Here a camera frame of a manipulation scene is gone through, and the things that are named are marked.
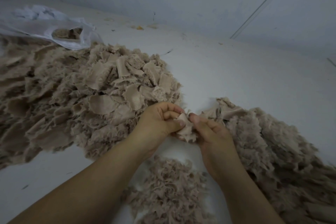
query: work surface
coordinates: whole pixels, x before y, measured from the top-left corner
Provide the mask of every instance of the work surface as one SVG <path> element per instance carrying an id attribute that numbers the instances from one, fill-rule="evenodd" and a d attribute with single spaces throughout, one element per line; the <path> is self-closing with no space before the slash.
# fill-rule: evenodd
<path id="1" fill-rule="evenodd" d="M 185 107 L 198 113 L 216 97 L 227 96 L 246 109 L 261 107 L 279 120 L 298 127 L 320 149 L 326 162 L 336 164 L 336 68 L 327 60 L 312 60 L 294 52 L 263 48 L 234 40 L 207 39 L 165 25 L 157 29 L 130 18 L 50 0 L 16 0 L 11 5 L 41 4 L 70 17 L 84 17 L 97 27 L 104 43 L 160 54 L 183 85 Z M 136 30 L 131 26 L 141 26 Z M 205 171 L 199 149 L 167 139 L 158 154 Z M 82 150 L 72 146 L 56 154 L 42 152 L 30 163 L 0 171 L 0 224 L 8 222 L 36 200 L 90 165 Z M 133 180 L 141 176 L 137 171 Z M 230 223 L 224 196 L 209 178 L 207 204 L 219 223 Z M 123 206 L 113 223 L 133 223 Z"/>

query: person's right hand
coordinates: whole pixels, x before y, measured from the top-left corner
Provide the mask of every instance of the person's right hand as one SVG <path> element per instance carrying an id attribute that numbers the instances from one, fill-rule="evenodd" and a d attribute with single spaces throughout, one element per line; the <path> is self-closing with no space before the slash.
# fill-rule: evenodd
<path id="1" fill-rule="evenodd" d="M 198 144 L 204 165 L 216 182 L 225 179 L 223 176 L 230 175 L 236 169 L 241 169 L 232 136 L 225 126 L 194 113 L 189 114 L 189 120 L 199 133 Z"/>

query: person's left arm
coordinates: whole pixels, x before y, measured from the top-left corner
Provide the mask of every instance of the person's left arm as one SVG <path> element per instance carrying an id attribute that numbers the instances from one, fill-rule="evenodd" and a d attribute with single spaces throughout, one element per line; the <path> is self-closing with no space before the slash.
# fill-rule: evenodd
<path id="1" fill-rule="evenodd" d="M 183 109 L 157 103 L 144 111 L 133 132 L 89 167 L 58 186 L 8 224 L 103 222 L 139 165 L 172 132 L 185 126 Z"/>

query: hand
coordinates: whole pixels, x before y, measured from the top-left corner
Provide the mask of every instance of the hand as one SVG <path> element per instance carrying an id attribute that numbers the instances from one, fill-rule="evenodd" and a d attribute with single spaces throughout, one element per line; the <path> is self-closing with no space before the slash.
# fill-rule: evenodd
<path id="1" fill-rule="evenodd" d="M 184 110 L 173 104 L 161 102 L 145 109 L 129 138 L 149 158 L 170 133 L 181 130 L 186 124 L 177 118 Z"/>
<path id="2" fill-rule="evenodd" d="M 242 167 L 232 136 L 224 125 L 194 113 L 189 114 L 189 120 L 200 135 L 198 144 L 203 162 L 215 181 L 219 182 L 224 179 L 223 175 L 230 175 L 231 171 Z"/>

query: plastic bag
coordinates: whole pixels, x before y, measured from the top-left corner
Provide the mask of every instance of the plastic bag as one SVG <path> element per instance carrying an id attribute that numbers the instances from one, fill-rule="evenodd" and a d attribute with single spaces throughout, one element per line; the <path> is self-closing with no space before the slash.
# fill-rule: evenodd
<path id="1" fill-rule="evenodd" d="M 79 40 L 53 38 L 56 29 L 82 28 Z M 84 18 L 69 18 L 53 8 L 33 5 L 31 8 L 15 9 L 0 14 L 0 34 L 11 36 L 38 37 L 51 40 L 65 48 L 79 50 L 89 48 L 91 43 L 103 40 L 95 31 L 95 27 L 85 22 Z"/>

